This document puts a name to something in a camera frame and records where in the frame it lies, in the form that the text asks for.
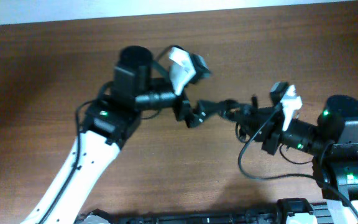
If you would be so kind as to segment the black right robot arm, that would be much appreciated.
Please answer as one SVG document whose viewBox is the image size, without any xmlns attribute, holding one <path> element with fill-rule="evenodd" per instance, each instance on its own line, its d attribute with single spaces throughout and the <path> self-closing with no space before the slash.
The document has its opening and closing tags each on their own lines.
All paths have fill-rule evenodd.
<svg viewBox="0 0 358 224">
<path fill-rule="evenodd" d="M 358 223 L 358 100 L 345 95 L 330 96 L 316 125 L 295 119 L 302 106 L 299 96 L 274 98 L 273 106 L 258 108 L 230 103 L 221 116 L 236 124 L 239 140 L 248 137 L 239 153 L 240 172 L 249 179 L 264 177 L 247 172 L 242 158 L 252 141 L 261 142 L 262 150 L 275 154 L 282 146 L 313 156 L 315 180 L 328 203 L 334 223 Z"/>
</svg>

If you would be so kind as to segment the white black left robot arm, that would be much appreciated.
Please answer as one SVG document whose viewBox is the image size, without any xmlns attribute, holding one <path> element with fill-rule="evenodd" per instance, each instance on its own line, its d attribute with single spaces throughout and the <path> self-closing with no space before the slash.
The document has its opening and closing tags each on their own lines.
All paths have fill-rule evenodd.
<svg viewBox="0 0 358 224">
<path fill-rule="evenodd" d="M 144 111 L 171 108 L 177 121 L 194 128 L 231 107 L 227 100 L 200 100 L 192 108 L 185 87 L 211 72 L 199 55 L 176 45 L 167 52 L 173 62 L 169 69 L 145 47 L 121 50 L 113 80 L 76 109 L 70 154 L 26 223 L 73 223 L 98 179 L 140 126 Z"/>
</svg>

